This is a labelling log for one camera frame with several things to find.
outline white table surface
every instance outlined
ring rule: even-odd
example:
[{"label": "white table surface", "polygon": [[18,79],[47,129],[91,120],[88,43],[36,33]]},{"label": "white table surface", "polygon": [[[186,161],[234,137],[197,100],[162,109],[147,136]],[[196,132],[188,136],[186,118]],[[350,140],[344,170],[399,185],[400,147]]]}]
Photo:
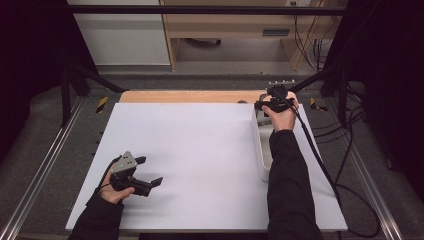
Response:
[{"label": "white table surface", "polygon": [[[302,105],[299,110],[309,127]],[[111,160],[129,150],[147,157],[135,178],[163,182],[147,198],[124,200],[122,230],[266,231],[268,185],[259,176],[253,121],[252,104],[117,103],[66,229],[73,229]],[[347,230],[300,124],[294,131],[308,165],[318,227]]]}]

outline white cabinet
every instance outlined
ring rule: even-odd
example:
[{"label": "white cabinet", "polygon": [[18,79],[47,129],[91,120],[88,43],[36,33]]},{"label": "white cabinet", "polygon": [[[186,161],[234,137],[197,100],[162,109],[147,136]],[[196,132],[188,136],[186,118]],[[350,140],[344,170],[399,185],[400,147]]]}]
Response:
[{"label": "white cabinet", "polygon": [[[159,5],[157,0],[68,0],[70,5]],[[169,65],[159,14],[74,14],[96,65]]]}]

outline black sleeve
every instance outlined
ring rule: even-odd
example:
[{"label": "black sleeve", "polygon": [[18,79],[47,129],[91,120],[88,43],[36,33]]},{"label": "black sleeve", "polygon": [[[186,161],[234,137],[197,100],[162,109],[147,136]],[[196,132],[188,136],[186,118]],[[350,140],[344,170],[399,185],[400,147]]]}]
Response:
[{"label": "black sleeve", "polygon": [[86,206],[68,239],[117,240],[124,205],[110,203],[94,193]]},{"label": "black sleeve", "polygon": [[308,167],[293,131],[272,133],[269,142],[269,239],[323,239],[315,222]]}]

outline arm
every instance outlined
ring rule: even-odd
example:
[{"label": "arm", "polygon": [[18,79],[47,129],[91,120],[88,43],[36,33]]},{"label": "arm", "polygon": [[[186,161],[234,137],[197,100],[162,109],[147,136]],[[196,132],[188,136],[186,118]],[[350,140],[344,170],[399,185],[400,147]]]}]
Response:
[{"label": "arm", "polygon": [[134,188],[115,191],[110,183],[110,169],[100,190],[96,189],[78,218],[69,240],[104,239],[117,240],[124,205],[122,200],[129,197]]},{"label": "arm", "polygon": [[275,130],[270,137],[269,239],[322,239],[315,222],[308,168],[292,131],[296,115],[291,109],[275,113],[265,106],[264,111]]}]

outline wire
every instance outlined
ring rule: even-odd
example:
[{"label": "wire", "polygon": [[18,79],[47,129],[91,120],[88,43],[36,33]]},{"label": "wire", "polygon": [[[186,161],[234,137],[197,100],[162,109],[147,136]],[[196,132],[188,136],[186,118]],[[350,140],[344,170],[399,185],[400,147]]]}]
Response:
[{"label": "wire", "polygon": [[102,177],[102,180],[100,180],[99,186],[98,186],[98,187],[96,188],[96,190],[95,190],[95,192],[96,192],[96,193],[99,193],[99,192],[100,192],[100,189],[102,189],[103,187],[107,186],[107,185],[102,186],[103,181],[105,180],[106,175],[107,175],[107,173],[109,172],[109,169],[112,167],[112,165],[113,165],[113,164],[115,164],[116,162],[118,162],[118,160],[119,160],[120,158],[121,158],[121,156],[119,156],[119,157],[117,157],[117,158],[113,159],[113,160],[109,163],[109,166],[106,168],[106,171],[103,173],[103,177]]},{"label": "wire", "polygon": [[356,231],[354,231],[354,230],[352,230],[352,229],[350,229],[349,227],[348,227],[348,231],[349,232],[351,232],[352,234],[355,234],[356,236],[359,236],[359,237],[362,237],[362,238],[374,238],[374,237],[376,237],[379,233],[380,233],[380,219],[378,218],[378,215],[377,215],[377,212],[372,208],[372,206],[363,198],[363,197],[361,197],[357,192],[355,192],[354,190],[352,190],[352,189],[350,189],[350,188],[348,188],[348,187],[346,187],[346,186],[344,186],[344,185],[341,185],[341,184],[339,184],[338,183],[338,181],[339,181],[339,179],[340,179],[340,175],[341,175],[341,173],[342,173],[342,170],[343,170],[343,168],[344,168],[344,166],[345,166],[345,163],[346,163],[346,160],[347,160],[347,156],[348,156],[348,154],[349,154],[349,152],[350,152],[350,149],[351,149],[351,147],[352,147],[352,143],[353,143],[353,128],[352,128],[352,126],[353,126],[353,123],[354,123],[354,121],[353,121],[353,113],[355,112],[355,111],[357,111],[358,109],[361,109],[362,108],[362,106],[358,106],[358,107],[356,107],[354,110],[352,110],[352,112],[350,113],[350,116],[349,116],[349,124],[348,124],[348,126],[349,126],[349,130],[348,130],[348,132],[350,133],[350,140],[349,140],[349,144],[348,144],[348,147],[347,147],[347,149],[346,149],[346,152],[345,152],[345,155],[344,155],[344,157],[343,157],[343,160],[342,160],[342,164],[341,164],[341,166],[340,166],[340,168],[339,168],[339,172],[337,173],[337,177],[336,177],[336,180],[335,180],[335,185],[337,186],[337,187],[341,187],[341,188],[343,188],[343,189],[345,189],[345,190],[347,190],[347,191],[349,191],[349,192],[351,192],[352,194],[354,194],[356,197],[358,197],[362,202],[364,202],[366,205],[367,205],[367,207],[371,210],[371,212],[372,212],[372,214],[374,215],[374,218],[376,219],[376,222],[377,222],[377,229],[376,229],[376,231],[373,233],[373,234],[370,234],[370,235],[366,235],[366,234],[362,234],[362,233],[358,233],[358,232],[356,232]]},{"label": "wire", "polygon": [[101,186],[100,187],[100,189],[102,189],[102,188],[104,188],[104,187],[106,187],[106,186],[109,186],[109,185],[111,185],[112,183],[110,182],[110,183],[108,183],[108,184],[105,184],[105,185],[103,185],[103,186]]},{"label": "wire", "polygon": [[[352,119],[350,119],[347,123],[349,123],[349,124],[356,123],[356,122],[360,119],[360,118],[358,118],[358,117],[360,117],[363,113],[364,113],[364,111],[362,111],[362,112],[358,113],[358,114],[357,114],[357,115],[355,115]],[[334,133],[334,132],[336,132],[337,130],[340,130],[340,129],[342,129],[342,128],[344,128],[344,127],[343,127],[343,126],[337,127],[337,128],[335,128],[335,129],[333,129],[333,130],[331,130],[331,131],[329,131],[329,132],[326,132],[326,133],[323,133],[323,134],[320,134],[320,135],[316,135],[316,136],[314,136],[314,138],[319,138],[319,137],[324,137],[324,136],[330,135],[330,134],[332,134],[332,133]]]},{"label": "wire", "polygon": [[323,142],[317,142],[317,144],[324,144],[324,143],[329,143],[329,142],[335,141],[335,140],[343,137],[344,135],[346,135],[346,133],[348,133],[348,131],[345,131],[344,133],[342,133],[342,135],[340,135],[338,137],[335,137],[333,139],[330,139],[330,140],[327,140],[327,141],[323,141]]},{"label": "wire", "polygon": [[335,122],[335,123],[332,123],[332,124],[330,124],[330,125],[328,125],[328,126],[325,126],[325,127],[315,127],[315,128],[312,128],[312,130],[315,130],[315,129],[325,129],[325,128],[329,128],[329,127],[331,127],[331,126],[333,126],[333,125],[336,125],[336,124],[339,124],[340,122],[339,121],[337,121],[337,122]]},{"label": "wire", "polygon": [[355,192],[353,189],[348,188],[342,184],[336,184],[337,187],[343,188],[349,192],[351,192],[352,194],[354,194],[356,197],[358,197],[363,203],[365,203],[365,205],[367,205],[367,207],[371,210],[372,214],[374,215],[374,218],[377,222],[377,227],[375,229],[375,232],[372,234],[363,234],[363,233],[358,233],[354,230],[352,230],[351,228],[347,228],[347,230],[353,234],[355,234],[356,236],[362,237],[362,238],[375,238],[376,236],[378,236],[378,234],[380,234],[381,228],[380,228],[380,219],[378,218],[377,212],[374,210],[374,208],[371,206],[371,204],[368,203],[367,200],[365,200],[363,197],[361,197],[361,195],[359,195],[357,192]]},{"label": "wire", "polygon": [[324,164],[321,160],[321,157],[319,156],[319,154],[318,154],[318,152],[317,152],[317,150],[314,146],[311,135],[309,134],[309,131],[306,128],[306,124],[303,122],[302,118],[300,117],[299,111],[296,108],[294,108],[293,105],[290,104],[285,97],[281,96],[281,94],[278,91],[274,91],[274,93],[276,93],[281,99],[283,99],[283,101],[287,104],[287,106],[290,107],[290,109],[294,112],[296,117],[299,119],[301,126],[302,126],[302,129],[305,132],[306,139],[308,140],[308,143],[311,147],[311,150],[312,150],[319,166],[321,167],[322,172],[324,173],[325,177],[327,178],[327,181],[330,183],[330,186],[333,189],[334,195],[336,196],[337,202],[338,202],[339,206],[341,207],[341,200],[340,200],[339,192],[337,191],[337,188],[334,185],[334,182],[331,179],[330,174],[328,173],[327,169],[325,168],[325,166],[324,166]]}]

